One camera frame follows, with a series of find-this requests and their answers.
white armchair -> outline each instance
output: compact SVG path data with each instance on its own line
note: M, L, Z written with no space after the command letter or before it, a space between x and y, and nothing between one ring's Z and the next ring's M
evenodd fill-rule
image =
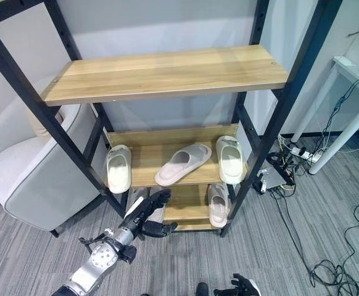
M63 129L83 151L96 120L92 108L65 105L59 113ZM101 139L92 162L100 174L106 152ZM52 231L98 195L53 138L45 144L35 136L19 98L0 114L0 204L8 214Z

power strip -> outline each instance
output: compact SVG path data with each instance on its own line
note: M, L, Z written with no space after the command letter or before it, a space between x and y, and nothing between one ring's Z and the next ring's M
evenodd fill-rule
M309 160L311 162L314 162L314 163L317 162L321 158L321 154L315 154L313 156L313 154L305 151L304 154L302 156L300 156L299 152L300 152L300 149L297 148L297 147L293 147L292 150L291 150L291 154L296 155L296 156L298 156L298 157L300 157L302 159L307 159L307 160Z

shelf board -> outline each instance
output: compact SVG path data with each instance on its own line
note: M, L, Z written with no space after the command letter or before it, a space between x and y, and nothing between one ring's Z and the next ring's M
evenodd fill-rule
M235 136L237 127L238 125L221 125L166 131L109 133L109 140L112 146L124 144L131 150L132 187L158 186L154 179L155 175L175 152L195 142L203 143L211 148L211 158L175 185L211 184L221 182L215 142L222 135Z
M175 231L195 231L195 230L216 230L211 224L195 223L195 224L178 224Z
M44 90L48 106L283 88L261 45L69 62Z
M171 201L166 205L164 221L167 223L187 221L209 224L207 184L195 186L173 186Z

shelving unit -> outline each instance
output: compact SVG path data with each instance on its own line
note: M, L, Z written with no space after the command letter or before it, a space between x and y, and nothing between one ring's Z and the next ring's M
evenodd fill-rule
M172 187L172 201L167 205L165 221L177 221L179 231L189 231L215 229L208 220L206 200L208 184L220 181L214 141L223 134L235 134L238 124L242 125L252 153L247 160L247 174L238 186L237 194L232 186L228 186L231 207L228 224L220 233L223 237L291 111L342 0L318 1L289 75L258 45L269 0L257 0L249 46L95 60L81 60L56 0L2 1L0 22L42 2L72 62L63 68L39 96L0 40L0 72L119 215L125 214L128 192L123 194L119 202L91 167L103 128L109 132L112 144L127 144L131 147L133 186L155 185L155 172L186 144L203 142L212 147L212 159ZM272 89L278 100L261 138L244 107L246 91L258 89ZM232 125L227 126L114 133L101 105L101 102L233 92L239 93ZM98 114L83 152L54 119L60 105L77 103L93 103Z

baseboard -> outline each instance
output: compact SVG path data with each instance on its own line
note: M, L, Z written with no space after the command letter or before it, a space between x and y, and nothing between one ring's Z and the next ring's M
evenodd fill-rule
M342 131L331 131L330 135L331 136L340 136L341 133L342 133ZM293 135L294 134L281 134L281 136L286 139L290 139L291 137L293 137ZM327 131L327 132L323 133L323 135L328 136L329 132ZM359 136L359 131L357 131L354 135ZM320 136L321 136L321 132L317 131L314 133L302 133L301 138L320 137Z

